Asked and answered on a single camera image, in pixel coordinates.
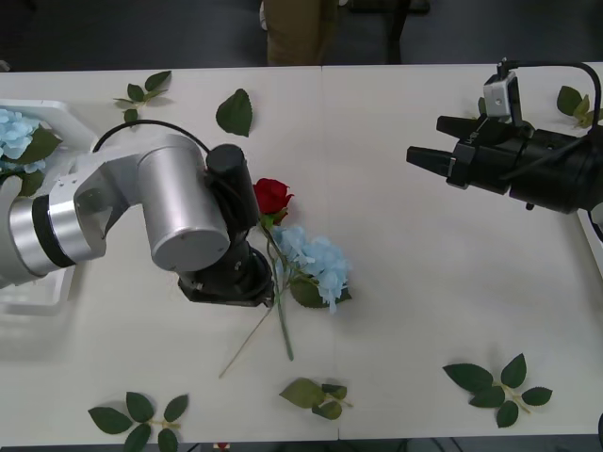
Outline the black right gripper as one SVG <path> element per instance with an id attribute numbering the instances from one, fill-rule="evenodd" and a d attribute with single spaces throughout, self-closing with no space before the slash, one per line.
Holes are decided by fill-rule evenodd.
<path id="1" fill-rule="evenodd" d="M 497 194 L 509 190 L 510 182 L 501 177 L 516 167 L 535 132 L 527 121 L 515 125 L 485 114 L 477 119 L 440 116 L 436 130 L 458 139 L 453 152 L 411 146 L 407 162 L 447 177 L 451 186 L 474 186 Z"/>

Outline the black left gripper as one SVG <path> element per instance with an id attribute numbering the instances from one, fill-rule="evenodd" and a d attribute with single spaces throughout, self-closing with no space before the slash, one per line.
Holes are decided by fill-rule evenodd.
<path id="1" fill-rule="evenodd" d="M 178 287 L 195 303 L 240 307 L 272 307 L 272 274 L 265 261 L 251 261 L 239 271 L 209 269 L 180 274 Z"/>

